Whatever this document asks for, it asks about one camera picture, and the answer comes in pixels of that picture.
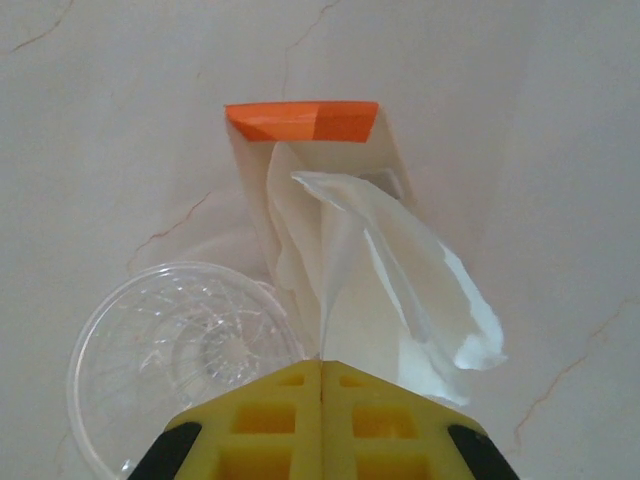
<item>clear plastic cup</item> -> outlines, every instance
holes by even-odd
[[[72,430],[100,478],[126,478],[174,415],[303,358],[264,285],[216,265],[161,265],[117,288],[82,330]]]

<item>white tissue paper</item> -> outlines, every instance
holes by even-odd
[[[321,357],[467,403],[460,372],[505,356],[500,322],[460,259],[372,183],[304,170],[277,143],[266,190],[282,244],[275,280]]]

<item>marble vein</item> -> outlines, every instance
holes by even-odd
[[[291,53],[291,50],[293,50],[295,47],[300,45],[311,34],[313,29],[318,26],[318,24],[324,18],[325,14],[332,8],[338,6],[340,2],[342,2],[342,0],[334,0],[333,2],[322,7],[320,9],[320,12],[318,12],[318,16],[315,22],[309,25],[309,27],[300,36],[300,38],[298,38],[298,40],[296,40],[295,42],[293,42],[291,45],[287,46],[284,49],[284,79],[282,81],[282,89],[281,89],[282,100],[284,100],[285,95],[287,93],[287,83],[289,82],[289,54]]]
[[[56,453],[53,455],[53,463],[56,465],[56,476],[60,478],[60,476],[64,473],[64,467],[62,466],[62,459],[60,455],[62,454],[62,445],[64,441],[67,439],[71,430],[67,430],[65,434],[62,436],[60,441],[58,442],[58,446],[56,447]]]
[[[628,297],[625,298],[624,300],[622,300],[620,302],[620,304],[618,305],[618,308],[616,309],[616,312],[609,318],[607,318],[606,321],[604,321],[603,323],[601,323],[598,328],[596,328],[587,338],[587,351],[584,355],[582,355],[580,358],[578,358],[576,361],[574,361],[573,363],[571,363],[570,365],[566,366],[565,368],[563,368],[560,373],[558,373],[555,378],[553,379],[553,381],[551,382],[551,384],[549,385],[549,387],[547,388],[547,390],[541,395],[539,396],[532,404],[531,406],[527,409],[527,412],[525,413],[524,417],[522,418],[522,420],[520,420],[520,423],[518,423],[518,425],[516,425],[516,428],[513,431],[513,438],[514,438],[514,442],[515,442],[515,448],[509,449],[505,452],[505,454],[511,454],[511,453],[516,453],[519,452],[520,449],[522,448],[522,430],[524,429],[524,427],[526,426],[526,424],[529,422],[529,420],[532,418],[533,414],[535,413],[535,411],[537,410],[537,408],[543,404],[544,402],[546,402],[551,395],[553,394],[554,390],[558,387],[558,385],[560,384],[560,382],[562,381],[562,379],[564,377],[566,377],[569,373],[571,373],[575,368],[579,367],[580,365],[582,365],[588,358],[591,350],[589,348],[589,344],[592,343],[593,341],[599,341],[599,344],[605,343],[607,341],[607,335],[606,335],[606,329],[607,327],[609,327],[615,320],[617,320],[620,315],[622,315],[622,313],[625,311],[625,309],[627,307],[629,307],[630,305],[640,305],[640,296],[636,296],[636,297]]]
[[[54,24],[48,29],[45,30],[43,33],[41,33],[40,35],[37,35],[33,38],[30,38],[29,40],[22,42],[21,44],[13,47],[11,49],[11,51],[9,53],[14,53],[17,52],[18,50],[20,50],[23,47],[26,47],[27,45],[31,45],[34,42],[37,42],[38,40],[46,37],[47,35],[49,35],[51,32],[53,32],[56,28],[58,28],[60,26],[60,24],[62,23],[62,21],[64,20],[64,17],[67,16],[67,13],[69,13],[69,10],[71,10],[71,7],[73,6],[73,3],[75,2],[75,0],[70,0],[69,3],[67,4],[67,6],[64,8],[64,10],[62,11],[62,13],[60,14],[60,16],[58,17],[58,19],[54,22]]]
[[[133,262],[136,260],[136,258],[138,258],[138,254],[140,253],[140,251],[145,248],[147,245],[149,245],[151,242],[153,242],[154,240],[157,240],[159,238],[162,237],[166,237],[167,235],[169,235],[171,232],[173,232],[176,228],[180,227],[181,225],[184,225],[186,222],[189,221],[189,219],[191,218],[191,216],[193,215],[193,212],[200,206],[202,205],[207,198],[209,198],[209,195],[211,195],[213,192],[210,191],[209,193],[207,193],[202,200],[200,200],[198,203],[196,203],[193,207],[191,207],[189,209],[189,211],[187,212],[187,214],[184,216],[184,218],[182,218],[182,220],[176,222],[173,226],[169,227],[166,230],[163,230],[162,232],[158,232],[158,233],[154,233],[153,235],[151,235],[149,237],[149,239],[144,242],[142,245],[139,245],[135,251],[133,252],[133,255],[131,256],[131,258],[129,259],[129,261],[127,262],[127,272],[129,272],[129,274],[132,273],[133,271]]]

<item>yellow plastic object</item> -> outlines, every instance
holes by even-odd
[[[442,405],[339,362],[322,368],[324,478],[474,480],[447,428],[484,430]]]
[[[299,362],[174,418],[202,425],[176,480],[321,479],[320,370]]]
[[[129,478],[517,480],[475,421],[320,360],[178,415]]]

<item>white marble surface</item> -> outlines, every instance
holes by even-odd
[[[636,0],[5,0],[0,21],[2,478],[90,478],[65,374],[128,275],[264,275],[222,107],[282,98],[388,111],[503,320],[468,412],[522,477],[638,478]]]

